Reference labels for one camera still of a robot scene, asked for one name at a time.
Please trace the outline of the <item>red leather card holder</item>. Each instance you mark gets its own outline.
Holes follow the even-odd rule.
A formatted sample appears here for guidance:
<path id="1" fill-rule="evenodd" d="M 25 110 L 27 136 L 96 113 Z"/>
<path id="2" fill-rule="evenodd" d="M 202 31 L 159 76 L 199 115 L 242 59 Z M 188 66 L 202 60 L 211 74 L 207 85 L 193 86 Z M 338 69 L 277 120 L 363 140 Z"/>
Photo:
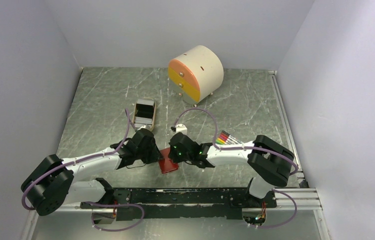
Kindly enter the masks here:
<path id="1" fill-rule="evenodd" d="M 170 159 L 170 148 L 164 148 L 160 151 L 162 154 L 162 159 L 158 161 L 160 170 L 162 174 L 168 174 L 174 171 L 177 171 L 179 168 L 179 165 L 177 163 L 174 163 L 172 159 Z"/>

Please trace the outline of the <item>grey credit card stack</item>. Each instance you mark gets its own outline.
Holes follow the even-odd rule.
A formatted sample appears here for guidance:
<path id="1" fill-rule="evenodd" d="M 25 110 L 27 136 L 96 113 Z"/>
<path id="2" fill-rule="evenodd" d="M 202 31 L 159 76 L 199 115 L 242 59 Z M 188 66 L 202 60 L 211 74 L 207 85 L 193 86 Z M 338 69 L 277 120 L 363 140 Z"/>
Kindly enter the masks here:
<path id="1" fill-rule="evenodd" d="M 155 113 L 155 101 L 151 98 L 139 98 L 135 103 L 133 123 L 151 125 Z"/>

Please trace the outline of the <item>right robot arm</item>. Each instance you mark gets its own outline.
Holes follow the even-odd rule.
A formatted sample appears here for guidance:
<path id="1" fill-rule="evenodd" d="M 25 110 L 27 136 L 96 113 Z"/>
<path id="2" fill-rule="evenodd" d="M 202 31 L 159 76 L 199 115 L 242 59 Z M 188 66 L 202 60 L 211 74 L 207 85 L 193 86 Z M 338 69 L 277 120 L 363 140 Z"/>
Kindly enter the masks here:
<path id="1" fill-rule="evenodd" d="M 216 145 L 199 144 L 187 135 L 178 132 L 169 141 L 168 157 L 174 163 L 190 162 L 198 168 L 214 168 L 221 165 L 248 165 L 255 172 L 247 188 L 245 201 L 258 207 L 274 187 L 285 187 L 289 177 L 299 167 L 295 155 L 265 135 L 257 135 L 253 141 Z"/>

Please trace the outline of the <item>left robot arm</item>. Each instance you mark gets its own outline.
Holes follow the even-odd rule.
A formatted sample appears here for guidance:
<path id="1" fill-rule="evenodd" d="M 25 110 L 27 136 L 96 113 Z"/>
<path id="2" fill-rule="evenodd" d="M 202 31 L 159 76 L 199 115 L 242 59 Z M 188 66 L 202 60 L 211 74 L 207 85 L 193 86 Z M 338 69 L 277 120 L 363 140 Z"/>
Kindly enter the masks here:
<path id="1" fill-rule="evenodd" d="M 95 203 L 107 208 L 118 202 L 114 188 L 104 178 L 87 181 L 88 177 L 128 167 L 137 160 L 148 165 L 163 158 L 154 134 L 145 128 L 92 154 L 73 158 L 51 154 L 22 183 L 21 203 L 39 216 L 47 216 L 62 205 L 73 203 Z"/>

